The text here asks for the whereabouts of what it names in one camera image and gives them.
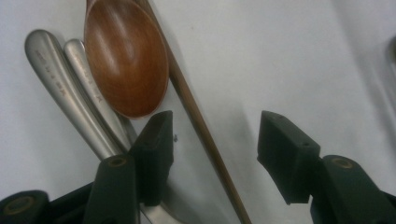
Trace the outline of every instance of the stainless steel handle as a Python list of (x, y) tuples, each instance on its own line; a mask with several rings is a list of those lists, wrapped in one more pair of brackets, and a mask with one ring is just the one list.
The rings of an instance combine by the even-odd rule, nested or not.
[(76, 87), (56, 37), (47, 31), (35, 30), (25, 40), (25, 52), (49, 94), (95, 154), (102, 160), (122, 153)]
[(136, 139), (136, 132), (131, 122), (114, 112), (99, 91), (88, 65), (82, 41), (78, 39), (67, 41), (64, 45), (64, 54), (82, 85), (82, 91), (94, 105), (93, 114), (106, 125), (109, 132), (120, 142), (123, 150), (129, 150)]
[(140, 210), (152, 224), (185, 224), (173, 217), (164, 204), (153, 207), (140, 206)]

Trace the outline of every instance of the utensil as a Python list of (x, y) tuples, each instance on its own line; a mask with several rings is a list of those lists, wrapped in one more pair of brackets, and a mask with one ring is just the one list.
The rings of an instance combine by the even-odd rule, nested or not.
[(210, 158), (212, 164), (214, 165), (221, 184), (225, 188), (228, 198), (230, 199), (236, 214), (238, 215), (242, 223), (251, 223), (250, 218), (248, 217), (248, 212), (242, 204), (242, 200), (240, 199), (238, 192), (233, 185), (233, 181), (228, 174), (227, 168), (219, 154), (219, 150), (216, 147), (215, 141), (213, 140), (213, 137), (206, 126), (205, 120), (198, 108), (198, 105), (195, 103), (189, 85), (187, 84), (186, 79), (184, 78), (183, 73), (181, 72), (180, 67), (177, 64), (176, 58), (171, 48), (169, 47), (165, 36), (163, 35), (161, 26), (158, 23), (154, 12), (152, 11), (149, 1), (133, 0), (133, 2), (137, 3), (141, 8), (143, 8), (143, 10), (146, 11), (146, 13), (148, 13), (148, 15), (152, 18), (152, 20), (160, 30), (163, 37), (163, 42), (166, 46), (166, 52), (169, 60), (169, 76), (172, 84), (181, 100), (181, 103), (184, 105), (187, 113), (190, 116), (190, 120), (195, 131), (200, 137), (202, 143), (204, 144), (206, 153)]
[[(88, 72), (90, 70), (90, 67), (87, 63), (84, 62), (84, 59), (86, 58), (84, 49), (85, 48), (84, 48), (84, 44), (82, 43), (82, 41), (77, 40), (77, 39), (67, 41), (64, 46), (66, 58), (69, 60), (69, 62), (75, 61), (75, 63), (76, 63), (76, 66), (73, 66), (75, 69), (77, 69), (75, 71), (76, 74), (84, 74), (83, 77), (85, 79), (83, 79), (83, 81), (81, 81), (81, 78), (79, 79), (82, 83), (86, 82), (86, 80), (92, 80), (92, 74), (90, 72)], [(96, 92), (95, 85), (83, 84), (82, 86), (85, 89), (85, 92)], [(88, 101), (94, 101), (94, 98), (89, 97)], [(104, 123), (107, 123), (108, 127), (111, 127), (111, 126), (118, 127), (118, 125), (121, 125), (121, 126), (127, 125), (128, 126), (128, 124), (125, 122), (118, 122), (116, 119), (113, 119), (114, 116), (116, 116), (116, 114), (111, 108), (110, 109), (106, 108), (104, 110), (99, 109), (100, 113), (102, 111), (105, 111), (104, 113), (106, 113), (106, 114), (105, 115), (102, 114), (100, 119), (102, 119), (104, 121)], [(126, 130), (126, 132), (122, 131), (122, 132), (114, 132), (113, 133), (113, 134), (115, 134), (115, 136), (118, 139), (126, 138), (126, 136), (124, 136), (124, 135), (129, 134), (129, 132), (128, 132), (128, 130), (130, 130), (129, 128), (121, 127), (121, 129)], [(125, 143), (126, 143), (126, 145), (125, 145), (126, 148), (131, 148), (131, 146), (132, 146), (131, 142), (129, 142), (130, 145), (128, 145), (127, 141)], [(172, 216), (167, 211), (167, 209), (165, 208), (165, 205), (163, 203), (161, 203), (158, 206), (151, 206), (151, 207), (146, 207), (144, 205), (141, 205), (140, 209), (141, 209), (142, 213), (146, 216), (146, 218), (151, 223), (154, 223), (154, 224), (157, 224), (157, 223), (182, 224), (183, 223), (180, 220), (177, 220), (177, 218), (175, 218), (174, 216)]]
[(38, 78), (96, 156), (104, 159), (122, 153), (80, 94), (56, 37), (35, 30), (25, 40), (25, 52)]
[(123, 151), (128, 151), (137, 137), (134, 127), (127, 118), (114, 112), (99, 91), (88, 66), (82, 41), (78, 39), (67, 41), (64, 45), (64, 54), (82, 85), (82, 91), (94, 105), (92, 112), (96, 113), (93, 114), (106, 125), (108, 132), (112, 133), (112, 136), (120, 142)]
[(161, 34), (130, 0), (88, 0), (87, 58), (101, 93), (128, 118), (152, 113), (164, 97), (168, 61)]

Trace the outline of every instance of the metal spoon handle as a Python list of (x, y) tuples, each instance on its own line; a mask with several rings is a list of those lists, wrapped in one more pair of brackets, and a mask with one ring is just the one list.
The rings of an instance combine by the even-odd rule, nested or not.
[(56, 37), (35, 30), (25, 40), (26, 56), (49, 94), (101, 160), (122, 153), (80, 94)]
[(82, 86), (81, 91), (94, 105), (93, 114), (102, 120), (108, 131), (120, 142), (124, 151), (129, 150), (136, 139), (136, 132), (131, 122), (117, 114), (99, 91), (88, 65), (82, 41), (78, 39), (67, 41), (64, 45), (64, 54)]
[[(94, 97), (95, 94), (100, 92), (97, 92), (98, 89), (96, 87), (96, 85), (92, 85), (90, 84), (89, 80), (93, 81), (92, 75), (90, 71), (90, 67), (87, 63), (86, 60), (86, 54), (85, 54), (85, 49), (84, 49), (84, 45), (82, 43), (82, 41), (80, 40), (70, 40), (67, 41), (65, 47), (64, 47), (64, 52), (67, 56), (67, 59), (69, 60), (69, 62), (72, 64), (72, 67), (75, 69), (75, 72), (78, 76), (79, 81), (82, 84), (82, 87), (84, 89), (85, 92), (87, 92), (87, 94), (89, 95), (89, 98), (87, 99), (88, 101), (93, 101), (93, 104), (97, 106), (97, 109), (99, 111), (99, 113), (101, 113), (101, 117), (99, 117), (99, 119), (102, 119), (103, 123), (108, 124), (108, 127), (106, 128), (110, 128), (112, 126), (116, 127), (116, 131), (113, 131), (113, 134), (116, 135), (116, 138), (118, 139), (125, 139), (127, 138), (126, 135), (129, 134), (131, 135), (130, 130), (133, 131), (132, 136), (134, 137), (135, 140), (135, 136), (136, 133), (134, 132), (134, 129), (131, 125), (130, 122), (119, 122), (115, 116), (115, 112), (113, 109), (111, 109), (111, 107), (105, 107), (102, 108), (103, 105), (99, 104), (97, 105), (97, 101), (96, 98)], [(165, 205), (160, 204), (158, 206), (153, 206), (153, 207), (146, 207), (141, 205), (140, 206), (141, 211), (143, 212), (143, 214), (147, 217), (147, 219), (153, 223), (153, 224), (182, 224), (183, 222), (179, 221), (177, 218), (173, 217), (165, 208)]]

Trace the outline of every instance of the wooden spoon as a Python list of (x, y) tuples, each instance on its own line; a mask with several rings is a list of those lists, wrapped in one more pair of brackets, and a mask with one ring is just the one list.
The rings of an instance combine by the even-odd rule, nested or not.
[[(89, 37), (87, 35), (88, 32), (99, 32), (102, 29), (104, 29), (104, 28), (96, 28), (96, 29), (91, 28), (90, 27), (91, 24), (90, 24), (89, 20), (97, 22), (99, 24), (99, 26), (101, 26), (101, 25), (109, 26), (106, 29), (104, 29), (101, 34), (98, 33), (98, 34), (95, 35), (95, 37), (97, 38), (96, 44), (94, 44), (91, 47), (89, 47), (88, 45), (86, 46), (89, 64), (90, 64), (90, 67), (92, 68), (92, 72), (94, 73), (95, 77), (98, 77), (97, 72), (96, 72), (97, 69), (93, 70), (95, 64), (94, 64), (94, 62), (90, 62), (90, 61), (94, 61), (93, 59), (90, 59), (90, 58), (91, 57), (95, 57), (95, 54), (97, 54), (96, 51), (98, 49), (95, 49), (95, 48), (100, 48), (100, 46), (104, 46), (105, 47), (105, 46), (110, 46), (110, 45), (114, 46), (114, 48), (118, 48), (119, 47), (119, 46), (117, 46), (118, 44), (111, 43), (111, 41), (113, 41), (112, 38), (116, 39), (116, 37), (114, 36), (115, 35), (115, 31), (113, 31), (113, 29), (117, 30), (122, 35), (124, 29), (120, 29), (121, 26), (124, 26), (124, 25), (129, 26), (128, 24), (125, 24), (125, 23), (129, 23), (130, 21), (137, 21), (136, 17), (134, 16), (135, 12), (131, 11), (132, 7), (127, 8), (127, 7), (129, 7), (131, 5), (133, 5), (134, 2), (137, 3), (139, 6), (141, 6), (143, 9), (145, 9), (146, 12), (150, 15), (150, 17), (158, 25), (158, 27), (160, 27), (158, 22), (157, 22), (157, 20), (156, 20), (156, 18), (155, 18), (155, 15), (154, 15), (151, 7), (149, 5), (149, 1), (148, 0), (127, 0), (127, 1), (125, 1), (125, 0), (113, 0), (113, 1), (111, 1), (111, 0), (96, 0), (96, 1), (95, 0), (88, 0), (87, 1), (87, 19), (86, 19), (86, 27), (85, 27), (85, 42), (86, 42), (86, 45), (89, 44), (89, 41), (90, 41)], [(123, 7), (118, 7), (118, 8), (120, 8), (120, 9), (117, 9), (119, 11), (115, 11), (115, 9), (113, 9), (113, 8), (107, 8), (107, 6), (117, 7), (115, 5), (118, 5), (118, 4), (120, 4), (120, 5), (122, 4), (123, 5)], [(96, 6), (96, 5), (106, 5), (106, 6), (101, 6), (101, 9), (99, 9), (99, 7)], [(104, 13), (104, 14), (106, 13), (106, 16), (108, 18), (107, 19), (102, 18), (102, 17), (104, 17), (102, 15), (102, 13)], [(120, 19), (117, 16), (118, 14), (122, 14), (122, 15), (129, 14), (129, 15), (124, 15), (128, 19), (122, 19), (122, 22), (119, 23)], [(149, 21), (147, 26), (151, 27), (152, 26), (152, 21)], [(119, 42), (122, 45), (124, 45), (124, 46), (128, 46), (129, 44), (134, 44), (134, 42), (128, 41), (128, 40), (124, 40), (124, 39), (119, 40)], [(187, 110), (187, 112), (188, 112), (188, 114), (189, 114), (189, 116), (191, 118), (191, 122), (192, 122), (195, 130), (198, 132), (198, 135), (200, 136), (201, 140), (203, 141), (203, 143), (205, 145), (206, 152), (208, 153), (208, 156), (211, 159), (211, 161), (212, 161), (212, 163), (213, 163), (213, 165), (214, 165), (214, 167), (215, 167), (215, 169), (216, 169), (216, 171), (217, 171), (217, 173), (219, 175), (221, 183), (223, 184), (224, 188), (226, 189), (227, 195), (230, 198), (230, 201), (232, 202), (233, 207), (234, 207), (234, 209), (236, 211), (236, 214), (238, 215), (239, 219), (241, 220), (241, 223), (247, 223), (247, 224), (251, 223), (251, 221), (250, 221), (250, 219), (248, 217), (248, 213), (247, 213), (247, 211), (246, 211), (246, 209), (245, 209), (245, 207), (244, 207), (244, 205), (242, 203), (242, 200), (240, 199), (240, 197), (238, 195), (238, 192), (237, 192), (235, 186), (233, 185), (233, 181), (231, 180), (231, 177), (228, 174), (227, 168), (226, 168), (226, 166), (225, 166), (225, 164), (224, 164), (224, 162), (223, 162), (223, 160), (222, 160), (222, 158), (221, 158), (221, 156), (219, 154), (219, 151), (218, 151), (218, 149), (216, 147), (216, 144), (215, 144), (215, 142), (214, 142), (209, 130), (207, 129), (207, 126), (206, 126), (204, 118), (203, 118), (203, 116), (202, 116), (202, 114), (201, 114), (201, 112), (200, 112), (200, 110), (198, 108), (198, 105), (195, 103), (195, 100), (194, 100), (194, 98), (192, 96), (190, 88), (187, 85), (187, 82), (186, 82), (186, 80), (185, 80), (185, 78), (184, 78), (184, 76), (183, 76), (183, 74), (182, 74), (182, 72), (181, 72), (181, 70), (180, 70), (180, 68), (179, 68), (179, 66), (177, 64), (176, 58), (175, 58), (172, 50), (169, 48), (169, 45), (167, 43), (166, 43), (166, 49), (167, 49), (167, 53), (168, 53), (168, 57), (169, 57), (169, 61), (170, 61), (170, 64), (169, 64), (170, 65), (169, 66), (170, 78), (171, 78), (172, 83), (173, 83), (173, 85), (175, 87), (175, 90), (177, 91), (177, 94), (179, 95), (179, 97), (181, 99), (181, 102), (186, 107), (186, 110)], [(101, 50), (103, 51), (101, 54), (105, 58), (107, 56), (106, 48), (102, 48)], [(99, 63), (98, 65), (101, 65), (101, 63), (103, 61), (104, 61), (103, 59), (102, 60), (98, 60), (98, 62), (97, 62), (97, 63)], [(104, 88), (101, 88), (101, 86), (106, 85), (106, 81), (104, 81), (104, 82), (105, 82), (105, 84), (104, 83), (100, 84), (98, 82), (98, 86), (99, 86), (101, 91), (104, 91)], [(108, 100), (108, 102), (111, 105), (114, 105), (114, 102), (112, 102), (112, 100), (110, 98), (107, 98), (106, 96), (108, 94), (111, 95), (112, 92), (116, 92), (117, 90), (114, 90), (114, 88), (113, 87), (109, 88), (109, 92), (107, 92), (107, 93), (103, 92), (103, 95), (105, 96), (105, 98)], [(128, 106), (133, 107), (133, 105), (131, 105), (131, 104), (133, 104), (133, 103), (127, 102)], [(122, 113), (122, 111), (117, 109), (116, 107), (115, 107), (115, 109), (117, 111), (121, 112), (121, 114), (125, 115), (125, 113)]]
[(149, 15), (130, 0), (88, 0), (84, 42), (107, 102), (137, 119), (162, 101), (169, 78), (165, 45)]

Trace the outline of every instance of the brown wooden handle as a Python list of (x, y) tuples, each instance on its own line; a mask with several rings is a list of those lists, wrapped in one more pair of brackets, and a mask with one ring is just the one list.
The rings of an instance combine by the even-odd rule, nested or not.
[(136, 2), (142, 9), (144, 9), (148, 15), (154, 20), (157, 24), (158, 29), (160, 30), (163, 41), (166, 46), (167, 55), (168, 55), (168, 62), (169, 62), (169, 77), (172, 81), (175, 90), (180, 97), (181, 103), (186, 108), (187, 113), (190, 116), (191, 123), (198, 133), (202, 143), (204, 144), (206, 153), (210, 158), (213, 166), (215, 167), (216, 172), (218, 173), (219, 179), (223, 187), (225, 188), (227, 195), (233, 205), (233, 209), (235, 210), (236, 214), (239, 217), (241, 223), (251, 223), (250, 218), (248, 217), (248, 212), (246, 211), (244, 205), (242, 204), (242, 200), (240, 199), (238, 192), (233, 185), (233, 181), (231, 180), (230, 175), (228, 174), (227, 168), (219, 154), (218, 148), (210, 134), (209, 130), (207, 129), (206, 123), (202, 114), (198, 108), (198, 105), (195, 103), (195, 100), (192, 96), (190, 88), (184, 78), (180, 67), (177, 64), (176, 58), (169, 47), (168, 42), (163, 34), (160, 24), (158, 23), (154, 12), (147, 0), (133, 0)]

